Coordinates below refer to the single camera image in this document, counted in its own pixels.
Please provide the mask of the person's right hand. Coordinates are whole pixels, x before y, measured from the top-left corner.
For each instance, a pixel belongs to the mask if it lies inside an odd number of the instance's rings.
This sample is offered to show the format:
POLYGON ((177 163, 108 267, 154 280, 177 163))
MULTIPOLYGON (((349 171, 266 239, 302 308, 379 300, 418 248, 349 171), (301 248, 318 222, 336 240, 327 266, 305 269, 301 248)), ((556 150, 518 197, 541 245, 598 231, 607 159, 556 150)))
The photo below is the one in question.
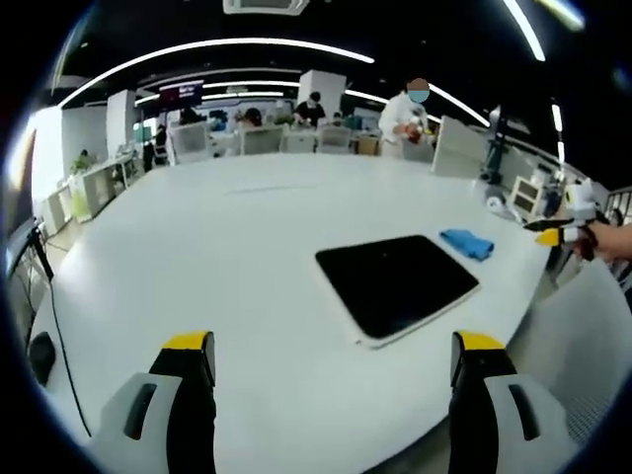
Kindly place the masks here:
POLYGON ((631 261, 631 224, 622 226, 612 226, 598 221, 580 229, 580 240, 575 244, 574 253, 585 258, 585 251, 582 249, 584 242, 590 242, 594 237, 596 244, 592 247, 593 252, 604 261, 623 260, 631 261))

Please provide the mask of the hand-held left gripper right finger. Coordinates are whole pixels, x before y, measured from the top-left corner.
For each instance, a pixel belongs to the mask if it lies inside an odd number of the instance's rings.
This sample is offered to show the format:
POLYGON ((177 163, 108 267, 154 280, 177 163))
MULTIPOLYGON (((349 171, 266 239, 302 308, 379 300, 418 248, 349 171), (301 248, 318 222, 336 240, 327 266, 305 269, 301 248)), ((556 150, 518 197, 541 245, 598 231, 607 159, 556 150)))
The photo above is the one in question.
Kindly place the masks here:
POLYGON ((452 334, 450 387, 450 473, 558 473, 579 451, 561 403, 488 335, 452 334))

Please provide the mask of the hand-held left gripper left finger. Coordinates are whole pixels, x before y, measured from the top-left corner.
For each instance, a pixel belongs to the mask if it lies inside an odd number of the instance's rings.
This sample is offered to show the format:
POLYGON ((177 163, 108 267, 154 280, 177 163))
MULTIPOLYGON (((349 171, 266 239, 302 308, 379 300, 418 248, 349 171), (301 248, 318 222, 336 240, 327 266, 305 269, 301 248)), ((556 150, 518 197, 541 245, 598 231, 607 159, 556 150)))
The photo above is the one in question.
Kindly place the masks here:
POLYGON ((214 335, 178 335, 104 406, 91 456, 105 473, 214 473, 214 335))

